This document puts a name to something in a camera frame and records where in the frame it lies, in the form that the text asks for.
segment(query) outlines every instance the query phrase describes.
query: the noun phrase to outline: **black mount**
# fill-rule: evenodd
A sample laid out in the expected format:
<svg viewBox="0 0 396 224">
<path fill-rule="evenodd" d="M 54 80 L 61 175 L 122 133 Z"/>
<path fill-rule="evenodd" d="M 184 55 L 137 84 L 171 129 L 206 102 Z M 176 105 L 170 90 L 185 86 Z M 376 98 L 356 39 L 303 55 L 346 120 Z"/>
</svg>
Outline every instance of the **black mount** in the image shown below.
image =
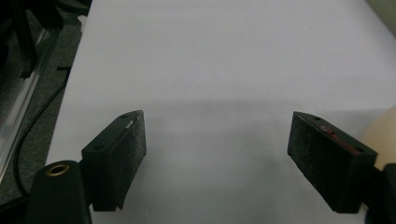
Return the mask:
<svg viewBox="0 0 396 224">
<path fill-rule="evenodd" d="M 367 224 L 396 223 L 396 164 L 374 167 L 377 153 L 317 116 L 294 112 L 288 154 L 337 213 L 369 207 Z"/>
</svg>

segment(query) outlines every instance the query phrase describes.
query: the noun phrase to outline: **beige object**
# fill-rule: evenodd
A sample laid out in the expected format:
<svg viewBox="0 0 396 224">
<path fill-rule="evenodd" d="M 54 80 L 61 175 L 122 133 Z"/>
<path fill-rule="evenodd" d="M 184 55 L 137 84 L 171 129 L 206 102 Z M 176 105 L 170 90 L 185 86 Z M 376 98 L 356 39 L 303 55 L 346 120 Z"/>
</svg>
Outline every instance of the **beige object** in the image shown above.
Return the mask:
<svg viewBox="0 0 396 224">
<path fill-rule="evenodd" d="M 376 168 L 382 170 L 387 163 L 396 162 L 396 106 L 375 119 L 361 141 L 378 153 Z"/>
</svg>

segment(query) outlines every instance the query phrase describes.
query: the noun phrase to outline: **metal frame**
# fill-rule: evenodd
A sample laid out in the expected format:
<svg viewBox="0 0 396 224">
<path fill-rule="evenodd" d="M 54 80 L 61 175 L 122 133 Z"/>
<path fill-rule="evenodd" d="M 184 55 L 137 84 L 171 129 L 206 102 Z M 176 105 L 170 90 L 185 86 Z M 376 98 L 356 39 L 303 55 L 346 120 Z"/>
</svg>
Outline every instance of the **metal frame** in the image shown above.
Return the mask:
<svg viewBox="0 0 396 224">
<path fill-rule="evenodd" d="M 23 127 L 26 109 L 30 103 L 35 86 L 44 72 L 55 46 L 61 28 L 43 30 L 36 43 L 37 63 L 29 78 L 21 79 L 18 93 L 12 107 L 0 123 L 0 183 L 3 180 L 9 160 L 16 146 L 16 139 Z"/>
</svg>

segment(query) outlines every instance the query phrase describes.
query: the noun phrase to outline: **white surface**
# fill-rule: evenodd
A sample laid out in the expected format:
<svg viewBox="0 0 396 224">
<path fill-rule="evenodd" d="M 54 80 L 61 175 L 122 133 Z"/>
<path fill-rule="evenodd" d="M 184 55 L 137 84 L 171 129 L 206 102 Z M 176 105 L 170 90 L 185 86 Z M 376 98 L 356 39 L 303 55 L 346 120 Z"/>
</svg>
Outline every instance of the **white surface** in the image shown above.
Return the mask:
<svg viewBox="0 0 396 224">
<path fill-rule="evenodd" d="M 294 110 L 351 134 L 396 105 L 396 41 L 361 0 L 93 1 L 48 163 L 145 112 L 124 209 L 93 223 L 363 223 L 287 156 Z"/>
</svg>

